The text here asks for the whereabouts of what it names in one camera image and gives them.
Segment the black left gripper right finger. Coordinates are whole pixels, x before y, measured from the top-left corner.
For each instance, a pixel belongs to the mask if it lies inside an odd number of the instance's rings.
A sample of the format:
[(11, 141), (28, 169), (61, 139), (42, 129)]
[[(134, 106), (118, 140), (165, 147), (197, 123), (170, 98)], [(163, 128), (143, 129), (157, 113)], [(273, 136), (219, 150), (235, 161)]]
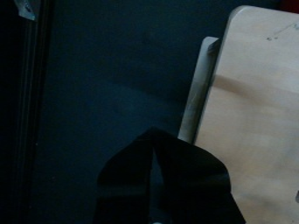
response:
[(221, 160), (159, 129), (153, 141), (173, 224), (246, 224)]

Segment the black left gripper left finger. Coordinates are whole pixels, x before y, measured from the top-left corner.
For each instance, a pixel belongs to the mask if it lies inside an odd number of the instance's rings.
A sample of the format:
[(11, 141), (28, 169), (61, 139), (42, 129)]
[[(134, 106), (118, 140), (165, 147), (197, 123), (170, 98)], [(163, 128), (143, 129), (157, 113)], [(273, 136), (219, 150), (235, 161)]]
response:
[(107, 161), (98, 175), (93, 224), (149, 224), (153, 162), (149, 130)]

